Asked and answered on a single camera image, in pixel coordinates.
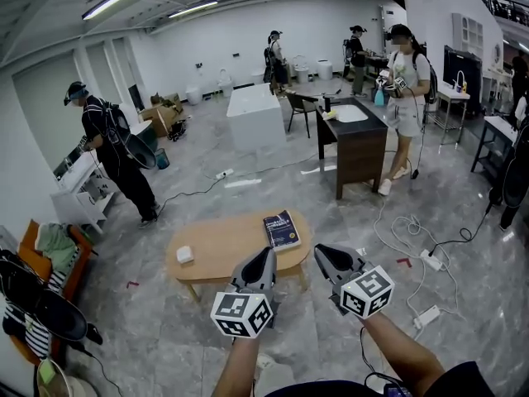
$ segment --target orange chair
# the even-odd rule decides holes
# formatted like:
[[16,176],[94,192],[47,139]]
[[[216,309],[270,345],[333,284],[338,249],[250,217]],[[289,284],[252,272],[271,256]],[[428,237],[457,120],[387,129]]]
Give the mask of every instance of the orange chair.
[[[51,261],[43,257],[40,251],[35,250],[35,240],[39,231],[39,224],[33,219],[27,228],[26,234],[20,243],[18,255],[23,259],[43,280],[47,281],[51,276]],[[68,278],[68,281],[63,288],[63,297],[68,301],[72,301],[75,291],[79,286],[79,282],[83,277],[86,262],[92,253],[92,244],[85,238],[77,227],[73,225],[68,226],[70,237],[74,240],[77,247],[80,249],[80,255],[75,263],[74,268]],[[36,354],[21,340],[14,336],[10,336],[11,341],[15,344],[18,351],[24,356],[26,360],[35,366],[38,366],[41,361]],[[53,337],[51,341],[51,356],[55,360],[60,359],[60,340]]]

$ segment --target black and white marker cube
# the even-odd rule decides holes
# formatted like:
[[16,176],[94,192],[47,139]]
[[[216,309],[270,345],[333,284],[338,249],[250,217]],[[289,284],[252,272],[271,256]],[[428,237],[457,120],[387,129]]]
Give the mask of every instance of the black and white marker cube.
[[340,306],[367,319],[391,301],[395,284],[381,266],[341,286]]
[[274,316],[264,294],[217,293],[211,318],[223,335],[256,338]]

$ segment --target white box on floor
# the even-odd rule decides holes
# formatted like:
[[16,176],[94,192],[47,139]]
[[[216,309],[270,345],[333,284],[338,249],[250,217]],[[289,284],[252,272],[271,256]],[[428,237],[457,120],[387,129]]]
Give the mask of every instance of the white box on floor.
[[237,150],[284,146],[287,142],[281,106],[269,84],[236,89],[226,115]]

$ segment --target white shorts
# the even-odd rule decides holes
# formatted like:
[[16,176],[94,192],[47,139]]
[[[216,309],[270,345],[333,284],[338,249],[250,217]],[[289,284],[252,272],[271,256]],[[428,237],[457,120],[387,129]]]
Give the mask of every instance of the white shorts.
[[423,113],[424,104],[415,106],[412,102],[412,106],[401,107],[395,104],[394,98],[391,98],[388,103],[388,126],[395,128],[401,136],[421,135]]

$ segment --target book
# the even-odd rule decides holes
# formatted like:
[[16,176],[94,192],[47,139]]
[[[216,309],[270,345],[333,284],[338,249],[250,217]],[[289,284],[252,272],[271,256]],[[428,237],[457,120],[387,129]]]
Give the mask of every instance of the book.
[[270,246],[276,251],[299,246],[301,239],[288,210],[263,219]]

